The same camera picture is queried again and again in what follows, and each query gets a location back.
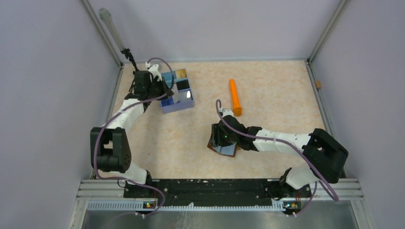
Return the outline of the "silver card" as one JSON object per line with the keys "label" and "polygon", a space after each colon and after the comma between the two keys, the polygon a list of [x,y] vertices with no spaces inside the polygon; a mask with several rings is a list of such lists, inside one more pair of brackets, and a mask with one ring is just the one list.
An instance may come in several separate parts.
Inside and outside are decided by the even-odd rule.
{"label": "silver card", "polygon": [[178,94],[178,101],[180,103],[185,103],[185,102],[189,102],[192,101],[192,93],[191,90],[184,90],[184,91],[180,91]]}

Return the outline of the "brown leather card holder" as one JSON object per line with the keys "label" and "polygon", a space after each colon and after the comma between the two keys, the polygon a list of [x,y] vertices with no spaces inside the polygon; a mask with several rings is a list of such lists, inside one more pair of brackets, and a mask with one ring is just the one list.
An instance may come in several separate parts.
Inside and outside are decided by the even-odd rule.
{"label": "brown leather card holder", "polygon": [[238,150],[238,146],[233,144],[226,135],[211,135],[207,147],[219,155],[228,157],[235,157]]}

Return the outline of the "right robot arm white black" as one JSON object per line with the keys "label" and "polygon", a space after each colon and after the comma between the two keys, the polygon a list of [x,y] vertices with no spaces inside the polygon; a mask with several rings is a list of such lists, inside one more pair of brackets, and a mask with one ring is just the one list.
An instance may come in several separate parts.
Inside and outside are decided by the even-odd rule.
{"label": "right robot arm white black", "polygon": [[320,183],[334,201],[339,201],[331,185],[338,183],[349,153],[323,129],[315,128],[309,134],[286,134],[259,126],[246,127],[228,114],[212,125],[208,145],[213,149],[233,146],[300,157],[304,164],[287,169],[280,178],[281,193],[292,197],[305,185]]}

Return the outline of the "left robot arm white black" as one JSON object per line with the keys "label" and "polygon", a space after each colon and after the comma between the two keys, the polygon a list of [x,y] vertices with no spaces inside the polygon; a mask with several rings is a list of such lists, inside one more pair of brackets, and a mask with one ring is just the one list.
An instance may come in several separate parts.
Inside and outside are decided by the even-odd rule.
{"label": "left robot arm white black", "polygon": [[152,101],[173,95],[157,66],[135,71],[134,80],[119,110],[102,127],[90,132],[91,165],[96,177],[100,172],[109,173],[110,179],[122,179],[135,183],[135,191],[141,197],[153,192],[148,171],[132,162],[128,134],[136,120],[147,110]]}

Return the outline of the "black card in tray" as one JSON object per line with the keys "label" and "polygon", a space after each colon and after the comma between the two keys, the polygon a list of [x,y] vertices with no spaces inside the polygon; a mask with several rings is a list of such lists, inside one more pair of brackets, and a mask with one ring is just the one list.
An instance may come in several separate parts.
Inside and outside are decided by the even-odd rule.
{"label": "black card in tray", "polygon": [[182,80],[176,82],[176,87],[178,91],[184,91],[190,89],[190,83],[188,80]]}

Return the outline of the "gold card in tray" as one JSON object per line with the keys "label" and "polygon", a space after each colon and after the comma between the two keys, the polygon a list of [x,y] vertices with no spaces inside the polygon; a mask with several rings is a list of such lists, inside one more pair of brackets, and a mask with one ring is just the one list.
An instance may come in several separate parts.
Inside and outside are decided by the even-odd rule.
{"label": "gold card in tray", "polygon": [[179,69],[175,71],[177,79],[187,78],[186,69]]}

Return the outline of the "blue compartment tray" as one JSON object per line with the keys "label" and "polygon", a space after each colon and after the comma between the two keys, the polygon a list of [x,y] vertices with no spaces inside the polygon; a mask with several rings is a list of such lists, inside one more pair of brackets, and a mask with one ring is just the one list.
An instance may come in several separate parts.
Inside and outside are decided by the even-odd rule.
{"label": "blue compartment tray", "polygon": [[180,110],[185,110],[185,109],[189,109],[189,108],[193,108],[193,107],[194,107],[193,94],[192,94],[192,98],[193,98],[192,101],[185,102],[185,103],[180,103],[180,102],[178,101],[178,94],[179,94],[180,91],[177,90],[176,82],[177,82],[177,81],[182,81],[182,80],[188,80],[188,81],[189,81],[189,78],[187,77],[187,78],[183,78],[183,79],[177,79],[177,78],[176,78],[176,73],[175,73],[175,71],[174,71],[174,86],[173,86],[173,88],[172,88],[172,90],[173,90],[173,92],[174,92],[174,95],[171,96],[171,97],[168,98],[168,99],[165,99],[165,100],[161,100],[161,101],[160,101],[160,107],[161,107],[162,112],[163,112],[164,114],[168,114],[168,113],[172,113],[172,112],[176,112],[176,111],[180,111]]}

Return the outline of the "orange cylinder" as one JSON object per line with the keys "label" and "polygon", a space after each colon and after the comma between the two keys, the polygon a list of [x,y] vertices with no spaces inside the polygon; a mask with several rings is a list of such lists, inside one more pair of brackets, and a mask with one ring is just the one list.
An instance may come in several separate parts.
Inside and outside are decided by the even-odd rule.
{"label": "orange cylinder", "polygon": [[230,95],[231,95],[231,101],[232,101],[232,111],[235,116],[241,116],[243,113],[243,109],[240,105],[238,92],[237,92],[237,88],[236,88],[234,79],[229,80],[229,89],[230,89]]}

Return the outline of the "small black tripod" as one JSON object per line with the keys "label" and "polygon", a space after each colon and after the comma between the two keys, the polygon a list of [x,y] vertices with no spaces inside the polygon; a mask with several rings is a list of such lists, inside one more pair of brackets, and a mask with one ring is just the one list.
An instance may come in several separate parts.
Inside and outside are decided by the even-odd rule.
{"label": "small black tripod", "polygon": [[130,62],[131,62],[131,64],[133,65],[133,67],[134,67],[134,71],[133,71],[133,80],[132,80],[132,83],[131,83],[131,86],[130,86],[130,88],[129,88],[129,93],[132,93],[132,91],[133,91],[133,87],[134,87],[134,84],[135,84],[135,73],[137,73],[138,71],[139,71],[139,69],[138,69],[138,67],[137,67],[137,64],[136,64],[136,62],[135,62],[135,60],[134,60],[134,57],[133,57],[133,55],[132,55],[132,53],[131,53],[131,51],[130,51],[130,49],[129,48],[124,48],[123,50],[121,50],[120,51],[124,56],[125,56],[125,58],[127,59],[127,60],[129,60]]}

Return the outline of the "small tan block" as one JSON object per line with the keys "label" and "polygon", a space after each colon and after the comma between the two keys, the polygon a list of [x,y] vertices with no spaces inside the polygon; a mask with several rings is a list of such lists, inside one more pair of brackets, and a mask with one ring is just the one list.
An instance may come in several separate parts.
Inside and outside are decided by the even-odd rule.
{"label": "small tan block", "polygon": [[320,83],[319,80],[315,80],[314,84],[315,84],[315,87],[316,87],[317,90],[319,90],[321,88],[321,83]]}

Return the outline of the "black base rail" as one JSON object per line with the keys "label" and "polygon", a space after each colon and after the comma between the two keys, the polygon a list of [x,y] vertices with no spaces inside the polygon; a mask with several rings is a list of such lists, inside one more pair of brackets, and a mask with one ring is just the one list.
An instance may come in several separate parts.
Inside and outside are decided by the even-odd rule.
{"label": "black base rail", "polygon": [[309,198],[309,185],[295,190],[278,179],[153,179],[149,188],[125,184],[125,198],[163,200],[165,207],[270,206],[277,200]]}

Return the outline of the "grey tube on frame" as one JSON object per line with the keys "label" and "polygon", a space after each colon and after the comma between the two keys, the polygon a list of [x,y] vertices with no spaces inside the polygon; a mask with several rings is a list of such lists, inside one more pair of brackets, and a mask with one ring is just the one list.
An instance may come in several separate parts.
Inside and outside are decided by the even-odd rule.
{"label": "grey tube on frame", "polygon": [[118,30],[112,20],[111,13],[106,8],[100,8],[98,10],[98,14],[102,22],[107,27],[108,31],[110,32],[114,42],[116,43],[120,52],[123,52],[126,48],[122,42],[122,39],[118,33]]}

